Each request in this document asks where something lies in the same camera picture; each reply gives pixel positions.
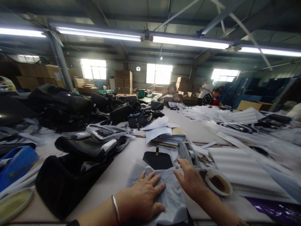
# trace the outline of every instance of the right hand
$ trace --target right hand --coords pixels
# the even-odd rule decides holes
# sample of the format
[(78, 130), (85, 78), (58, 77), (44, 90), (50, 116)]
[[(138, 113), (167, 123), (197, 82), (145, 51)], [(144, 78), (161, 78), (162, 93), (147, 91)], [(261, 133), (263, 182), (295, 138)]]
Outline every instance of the right hand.
[(177, 159), (178, 163), (181, 165), (182, 170), (184, 171), (184, 177), (178, 171), (174, 170), (174, 174), (178, 181), (180, 182), (183, 190), (192, 198), (194, 201), (197, 200), (200, 195), (207, 191), (207, 187), (201, 178), (199, 172), (190, 164), (187, 159)]
[(162, 203), (154, 202), (165, 188), (164, 183), (156, 186), (160, 178), (160, 175), (155, 176), (154, 172), (145, 177), (143, 171), (133, 187), (115, 195), (122, 222), (131, 218), (147, 222), (165, 211)]

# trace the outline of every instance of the purple paper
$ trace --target purple paper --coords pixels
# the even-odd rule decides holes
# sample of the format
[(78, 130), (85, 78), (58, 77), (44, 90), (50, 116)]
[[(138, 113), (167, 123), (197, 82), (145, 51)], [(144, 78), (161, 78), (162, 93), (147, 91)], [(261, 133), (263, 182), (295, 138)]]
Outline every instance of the purple paper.
[(246, 197), (258, 212), (284, 225), (301, 225), (301, 206), (285, 202)]

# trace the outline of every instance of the green bucket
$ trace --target green bucket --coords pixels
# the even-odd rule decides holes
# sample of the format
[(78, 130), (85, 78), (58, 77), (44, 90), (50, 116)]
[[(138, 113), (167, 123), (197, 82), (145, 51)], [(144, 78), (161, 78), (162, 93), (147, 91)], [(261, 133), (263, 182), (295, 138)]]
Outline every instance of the green bucket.
[(145, 97), (145, 89), (138, 90), (138, 97), (141, 97), (141, 98)]

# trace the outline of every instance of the silver bangle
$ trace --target silver bangle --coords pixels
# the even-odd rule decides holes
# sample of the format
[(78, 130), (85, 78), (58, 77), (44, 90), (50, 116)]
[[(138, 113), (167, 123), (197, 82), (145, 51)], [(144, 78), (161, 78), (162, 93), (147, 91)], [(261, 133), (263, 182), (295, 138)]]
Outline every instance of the silver bangle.
[(116, 212), (118, 225), (121, 225), (119, 211), (118, 211), (118, 207), (117, 207), (117, 203), (116, 203), (116, 199), (115, 199), (114, 195), (112, 195), (112, 201), (113, 201), (113, 204), (114, 204), (114, 209), (115, 209), (115, 212)]

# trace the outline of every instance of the red object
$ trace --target red object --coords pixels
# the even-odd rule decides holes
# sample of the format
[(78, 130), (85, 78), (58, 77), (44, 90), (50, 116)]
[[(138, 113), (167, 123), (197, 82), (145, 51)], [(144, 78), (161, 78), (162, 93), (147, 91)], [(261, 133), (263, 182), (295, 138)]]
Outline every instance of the red object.
[(218, 102), (219, 102), (219, 101), (216, 100), (215, 98), (213, 99), (213, 105), (217, 105)]

